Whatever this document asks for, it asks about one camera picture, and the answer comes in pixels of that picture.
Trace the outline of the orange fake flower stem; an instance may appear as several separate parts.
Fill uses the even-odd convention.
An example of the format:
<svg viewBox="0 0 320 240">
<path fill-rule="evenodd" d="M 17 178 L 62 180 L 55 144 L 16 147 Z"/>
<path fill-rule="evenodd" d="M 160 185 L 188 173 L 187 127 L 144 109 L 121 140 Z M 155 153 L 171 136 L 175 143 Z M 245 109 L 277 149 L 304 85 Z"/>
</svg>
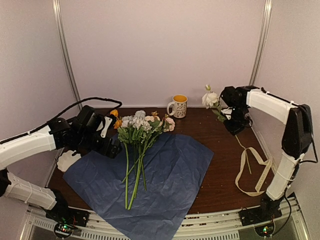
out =
<svg viewBox="0 0 320 240">
<path fill-rule="evenodd" d="M 119 129 L 122 126 L 122 118 L 119 116 L 119 112 L 118 110 L 114 109 L 111 111 L 111 115 L 116 117 L 116 122 L 114 124 L 114 129 Z M 125 155 L 126 155 L 126 172 L 125 172 L 125 177 L 123 179 L 123 181 L 125 182 L 125 209 L 128 210 L 128 198 L 129 198 L 129 193 L 128 193 L 128 174 L 129 174 L 129 153 L 128 153 L 128 140 L 125 139 L 125 137 L 123 136 L 123 132 L 124 130 L 121 130 L 121 132 L 119 133 L 120 136 L 120 141 L 123 143 L 124 148 L 125 148 Z"/>
</svg>

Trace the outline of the white scalloped dish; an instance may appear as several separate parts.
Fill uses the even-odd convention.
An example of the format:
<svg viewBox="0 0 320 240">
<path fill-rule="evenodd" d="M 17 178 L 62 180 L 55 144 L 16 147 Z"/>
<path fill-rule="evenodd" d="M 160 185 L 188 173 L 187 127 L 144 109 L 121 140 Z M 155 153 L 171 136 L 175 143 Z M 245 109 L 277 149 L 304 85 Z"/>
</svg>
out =
<svg viewBox="0 0 320 240">
<path fill-rule="evenodd" d="M 57 161 L 57 168 L 65 173 L 68 168 L 81 158 L 81 155 L 75 150 L 68 150 L 64 152 Z"/>
</svg>

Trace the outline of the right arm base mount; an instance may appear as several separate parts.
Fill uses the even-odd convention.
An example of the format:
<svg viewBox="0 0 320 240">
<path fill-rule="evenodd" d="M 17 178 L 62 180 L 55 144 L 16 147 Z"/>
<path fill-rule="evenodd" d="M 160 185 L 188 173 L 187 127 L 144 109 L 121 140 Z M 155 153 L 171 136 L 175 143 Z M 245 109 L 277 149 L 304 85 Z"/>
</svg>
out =
<svg viewBox="0 0 320 240">
<path fill-rule="evenodd" d="M 282 216 L 279 205 L 268 207 L 260 205 L 253 208 L 242 209 L 238 212 L 242 226 L 255 225 L 263 222 L 269 222 L 273 218 Z"/>
</svg>

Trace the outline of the aluminium corner post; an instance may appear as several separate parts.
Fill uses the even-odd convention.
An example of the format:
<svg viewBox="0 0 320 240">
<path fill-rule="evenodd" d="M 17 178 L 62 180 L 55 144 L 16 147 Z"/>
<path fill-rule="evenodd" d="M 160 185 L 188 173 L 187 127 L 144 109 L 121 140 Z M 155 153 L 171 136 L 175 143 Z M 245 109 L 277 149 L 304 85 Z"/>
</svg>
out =
<svg viewBox="0 0 320 240">
<path fill-rule="evenodd" d="M 270 23 L 272 18 L 272 6 L 273 1 L 272 0 L 265 0 L 264 1 L 264 9 L 263 9 L 263 16 L 261 21 L 261 27 L 260 27 L 260 34 L 258 39 L 258 45 L 256 49 L 256 55 L 250 75 L 249 85 L 253 86 L 256 83 L 260 66 L 263 59 L 264 49 L 267 43 L 269 29 L 270 29 Z"/>
<path fill-rule="evenodd" d="M 53 6 L 53 14 L 55 17 L 56 21 L 56 26 L 57 26 L 57 31 L 59 35 L 59 41 L 62 49 L 62 55 L 63 55 L 63 61 L 65 65 L 65 69 L 67 72 L 68 76 L 68 81 L 71 86 L 71 91 L 73 94 L 73 97 L 76 101 L 80 101 L 80 94 L 79 90 L 76 84 L 76 80 L 74 77 L 74 72 L 72 69 L 72 63 L 68 51 L 68 46 L 67 46 L 67 40 L 66 40 L 66 35 L 64 31 L 64 24 L 63 24 L 63 17 L 62 17 L 62 12 L 61 12 L 61 1 L 60 0 L 53 0 L 52 1 L 52 6 Z"/>
</svg>

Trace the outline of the floral ceramic mug yellow inside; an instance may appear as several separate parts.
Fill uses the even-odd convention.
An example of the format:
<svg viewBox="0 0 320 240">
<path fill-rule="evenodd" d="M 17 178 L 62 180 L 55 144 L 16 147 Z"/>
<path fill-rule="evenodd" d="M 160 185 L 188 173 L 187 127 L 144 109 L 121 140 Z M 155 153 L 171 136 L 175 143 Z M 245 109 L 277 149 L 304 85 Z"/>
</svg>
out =
<svg viewBox="0 0 320 240">
<path fill-rule="evenodd" d="M 167 114 L 177 119 L 184 118 L 187 114 L 187 101 L 188 98 L 185 95 L 174 95 L 166 107 Z"/>
</svg>

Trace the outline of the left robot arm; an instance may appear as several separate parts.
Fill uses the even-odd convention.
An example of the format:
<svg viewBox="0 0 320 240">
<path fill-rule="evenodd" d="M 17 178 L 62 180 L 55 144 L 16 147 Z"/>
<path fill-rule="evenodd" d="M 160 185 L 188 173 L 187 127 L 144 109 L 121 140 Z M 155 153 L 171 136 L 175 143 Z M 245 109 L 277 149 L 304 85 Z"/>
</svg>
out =
<svg viewBox="0 0 320 240">
<path fill-rule="evenodd" d="M 64 119 L 56 116 L 36 129 L 0 142 L 0 195 L 14 198 L 52 211 L 61 222 L 72 218 L 67 201 L 57 190 L 40 187 L 8 171 L 8 167 L 34 155 L 67 148 L 71 156 L 94 151 L 115 158 L 122 147 L 107 136 L 117 121 L 116 114 L 98 113 L 84 106 L 77 116 Z"/>
</svg>

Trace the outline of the lilac hydrangea fake flower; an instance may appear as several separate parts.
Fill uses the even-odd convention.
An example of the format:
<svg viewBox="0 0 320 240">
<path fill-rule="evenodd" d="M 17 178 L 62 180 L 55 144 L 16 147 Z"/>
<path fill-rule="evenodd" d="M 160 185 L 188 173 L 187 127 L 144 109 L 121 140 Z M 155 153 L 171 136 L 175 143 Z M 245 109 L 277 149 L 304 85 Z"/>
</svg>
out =
<svg viewBox="0 0 320 240">
<path fill-rule="evenodd" d="M 156 115 L 145 115 L 138 111 L 135 115 L 122 118 L 121 128 L 118 128 L 118 139 L 123 130 L 123 136 L 128 140 L 128 145 L 137 147 L 139 150 L 147 150 L 163 132 L 164 122 Z"/>
</svg>

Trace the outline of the pink fake flower stem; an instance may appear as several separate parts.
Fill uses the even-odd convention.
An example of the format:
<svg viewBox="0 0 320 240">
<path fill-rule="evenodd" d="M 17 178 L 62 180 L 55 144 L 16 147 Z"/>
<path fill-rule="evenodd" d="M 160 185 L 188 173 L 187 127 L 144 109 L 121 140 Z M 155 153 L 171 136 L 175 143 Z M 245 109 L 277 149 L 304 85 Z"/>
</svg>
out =
<svg viewBox="0 0 320 240">
<path fill-rule="evenodd" d="M 153 146 L 158 137 L 174 129 L 174 120 L 167 114 L 160 118 L 156 111 L 151 115 L 146 115 L 145 111 L 138 110 L 134 115 L 122 118 L 121 126 L 117 130 L 118 140 L 125 147 L 131 146 L 135 154 L 133 166 L 127 170 L 124 181 L 127 180 L 132 170 L 138 170 L 138 164 L 143 163 L 147 150 Z"/>
</svg>

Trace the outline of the blue wrapping paper sheet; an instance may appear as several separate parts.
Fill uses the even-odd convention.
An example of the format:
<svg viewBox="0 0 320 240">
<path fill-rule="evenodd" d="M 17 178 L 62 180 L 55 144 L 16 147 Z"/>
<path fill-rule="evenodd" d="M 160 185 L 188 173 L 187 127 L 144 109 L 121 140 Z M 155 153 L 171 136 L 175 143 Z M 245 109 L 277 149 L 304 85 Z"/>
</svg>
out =
<svg viewBox="0 0 320 240">
<path fill-rule="evenodd" d="M 140 179 L 130 210 L 125 208 L 126 152 L 109 158 L 90 152 L 64 173 L 67 184 L 101 218 L 115 228 L 126 212 L 134 217 L 159 217 L 178 224 L 189 211 L 201 187 L 213 152 L 187 135 L 162 134 L 143 159 Z M 131 197 L 135 175 L 130 174 Z"/>
</svg>

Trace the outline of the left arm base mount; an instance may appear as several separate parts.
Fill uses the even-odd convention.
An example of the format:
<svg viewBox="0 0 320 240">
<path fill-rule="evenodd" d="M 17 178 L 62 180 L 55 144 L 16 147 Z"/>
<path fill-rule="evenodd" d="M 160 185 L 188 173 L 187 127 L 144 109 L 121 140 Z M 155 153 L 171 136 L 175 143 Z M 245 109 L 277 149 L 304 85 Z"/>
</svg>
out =
<svg viewBox="0 0 320 240">
<path fill-rule="evenodd" d="M 68 224 L 70 226 L 86 227 L 90 213 L 86 210 L 70 208 L 63 205 L 55 205 L 53 209 L 43 209 L 46 217 L 57 223 Z"/>
</svg>

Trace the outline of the white rose fake flower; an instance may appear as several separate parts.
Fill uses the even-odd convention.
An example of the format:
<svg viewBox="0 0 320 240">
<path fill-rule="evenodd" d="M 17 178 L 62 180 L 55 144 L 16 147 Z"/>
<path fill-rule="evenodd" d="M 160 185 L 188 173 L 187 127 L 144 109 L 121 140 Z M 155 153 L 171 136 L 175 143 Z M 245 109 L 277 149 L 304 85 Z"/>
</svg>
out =
<svg viewBox="0 0 320 240">
<path fill-rule="evenodd" d="M 225 109 L 228 109 L 228 107 L 222 107 L 221 95 L 218 95 L 217 93 L 215 93 L 209 84 L 205 85 L 205 90 L 206 90 L 206 93 L 203 95 L 201 99 L 202 105 L 206 109 L 211 109 L 211 111 L 217 116 L 217 119 L 224 124 L 224 120 L 230 118 L 229 116 L 225 117 L 224 113 L 230 113 L 231 110 L 225 110 Z M 246 147 L 242 145 L 237 135 L 234 135 L 234 136 L 236 137 L 239 145 L 243 148 L 245 160 L 246 160 L 246 163 L 248 164 L 249 173 L 252 174 Z"/>
</svg>

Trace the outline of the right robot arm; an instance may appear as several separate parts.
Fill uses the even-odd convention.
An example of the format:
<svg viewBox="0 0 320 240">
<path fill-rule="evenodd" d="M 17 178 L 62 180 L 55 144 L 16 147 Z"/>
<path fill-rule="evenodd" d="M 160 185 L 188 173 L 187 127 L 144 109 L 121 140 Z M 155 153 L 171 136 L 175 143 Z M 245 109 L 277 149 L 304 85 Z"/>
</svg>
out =
<svg viewBox="0 0 320 240">
<path fill-rule="evenodd" d="M 249 108 L 258 109 L 285 125 L 280 164 L 256 210 L 258 219 L 266 221 L 279 208 L 299 164 L 304 162 L 305 153 L 310 146 L 315 145 L 311 109 L 307 104 L 299 105 L 252 85 L 227 86 L 220 96 L 228 106 L 222 110 L 222 114 L 226 116 L 223 124 L 233 136 L 250 124 L 250 119 L 246 116 Z"/>
</svg>

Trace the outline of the front aluminium rail base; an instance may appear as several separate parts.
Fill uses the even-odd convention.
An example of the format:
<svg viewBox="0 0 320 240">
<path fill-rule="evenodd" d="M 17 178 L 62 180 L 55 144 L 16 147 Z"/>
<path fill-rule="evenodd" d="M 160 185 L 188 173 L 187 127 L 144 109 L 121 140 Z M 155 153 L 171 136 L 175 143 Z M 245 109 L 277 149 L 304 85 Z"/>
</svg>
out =
<svg viewBox="0 0 320 240">
<path fill-rule="evenodd" d="M 256 207 L 187 214 L 178 224 L 137 217 L 127 211 L 114 227 L 92 210 L 72 208 L 69 223 L 57 223 L 41 208 L 29 206 L 20 240 L 309 240 L 310 234 L 294 194 L 270 218 L 253 217 Z"/>
</svg>

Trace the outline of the blue fake flower stems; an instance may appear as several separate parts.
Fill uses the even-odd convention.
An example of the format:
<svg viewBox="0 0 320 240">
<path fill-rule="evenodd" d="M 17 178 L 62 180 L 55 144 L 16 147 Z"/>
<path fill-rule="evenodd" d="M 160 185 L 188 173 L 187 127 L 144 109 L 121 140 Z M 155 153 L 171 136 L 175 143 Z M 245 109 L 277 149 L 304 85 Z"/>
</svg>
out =
<svg viewBox="0 0 320 240">
<path fill-rule="evenodd" d="M 137 190 L 139 186 L 140 176 L 142 173 L 142 166 L 143 166 L 143 157 L 145 155 L 146 150 L 140 150 L 135 146 L 132 146 L 130 144 L 127 145 L 128 147 L 128 156 L 129 156 L 129 171 L 128 171 L 128 210 L 132 208 L 133 201 L 137 195 Z M 129 196 L 129 178 L 131 172 L 135 173 L 135 183 L 133 187 L 133 191 L 131 196 Z"/>
</svg>

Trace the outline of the right aluminium corner post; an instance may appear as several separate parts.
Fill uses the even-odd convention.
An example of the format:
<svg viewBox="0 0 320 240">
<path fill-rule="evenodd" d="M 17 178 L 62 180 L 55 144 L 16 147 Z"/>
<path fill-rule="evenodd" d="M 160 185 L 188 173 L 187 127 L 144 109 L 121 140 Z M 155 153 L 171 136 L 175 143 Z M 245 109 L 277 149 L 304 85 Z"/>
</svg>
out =
<svg viewBox="0 0 320 240">
<path fill-rule="evenodd" d="M 263 9 L 263 16 L 261 21 L 261 27 L 260 27 L 260 34 L 258 39 L 258 45 L 256 49 L 256 55 L 250 75 L 249 85 L 253 86 L 256 83 L 260 66 L 263 59 L 264 49 L 267 43 L 269 29 L 270 29 L 270 23 L 272 18 L 272 6 L 273 1 L 272 0 L 265 0 L 264 1 L 264 9 Z"/>
</svg>

